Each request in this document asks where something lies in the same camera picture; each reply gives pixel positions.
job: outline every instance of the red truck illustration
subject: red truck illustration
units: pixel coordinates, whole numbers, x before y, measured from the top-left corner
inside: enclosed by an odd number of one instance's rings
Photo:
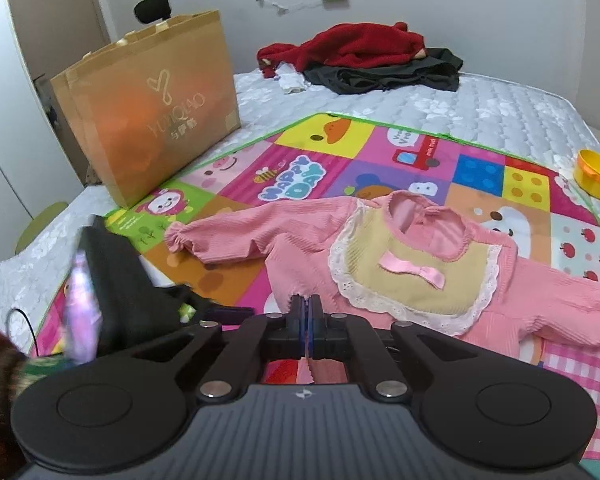
[[[396,150],[394,153],[394,162],[413,166],[418,170],[427,171],[429,168],[436,168],[440,161],[433,155],[436,153],[436,147],[440,140],[437,137],[425,136],[422,145],[417,152],[411,150]]]

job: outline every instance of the yellow container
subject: yellow container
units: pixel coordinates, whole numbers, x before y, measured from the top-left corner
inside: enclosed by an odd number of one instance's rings
[[[573,178],[584,191],[600,199],[600,154],[580,150]]]

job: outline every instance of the bee illustration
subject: bee illustration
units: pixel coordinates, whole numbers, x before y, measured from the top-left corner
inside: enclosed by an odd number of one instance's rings
[[[262,184],[263,182],[267,182],[268,180],[272,180],[276,177],[280,170],[284,168],[286,161],[283,160],[278,164],[276,168],[270,170],[268,166],[265,166],[261,170],[256,171],[256,176],[253,177],[253,181],[256,184]]]

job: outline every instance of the pink corduroy baby shirt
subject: pink corduroy baby shirt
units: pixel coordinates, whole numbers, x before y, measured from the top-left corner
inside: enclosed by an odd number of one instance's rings
[[[482,303],[477,300],[467,315],[445,317],[396,306],[378,291],[360,295],[355,283],[358,294],[352,295],[335,263],[369,214],[381,215],[394,246],[422,251],[441,266],[468,256],[469,246],[487,245],[492,261],[486,264]],[[518,357],[519,341],[530,333],[600,346],[599,283],[520,258],[508,235],[405,190],[370,201],[353,197],[280,201],[188,225],[174,222],[165,242],[171,252],[190,251],[206,264],[265,257],[281,310],[293,294],[319,294],[327,313],[364,316],[376,328],[411,319],[512,357]],[[433,286],[430,291],[441,292]],[[386,306],[384,312],[377,311],[375,302]]]

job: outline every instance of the pink gingham pattern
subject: pink gingham pattern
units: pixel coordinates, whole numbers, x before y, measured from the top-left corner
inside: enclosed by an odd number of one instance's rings
[[[586,389],[598,410],[598,425],[583,458],[600,460],[600,348],[544,342],[544,368],[576,381]]]

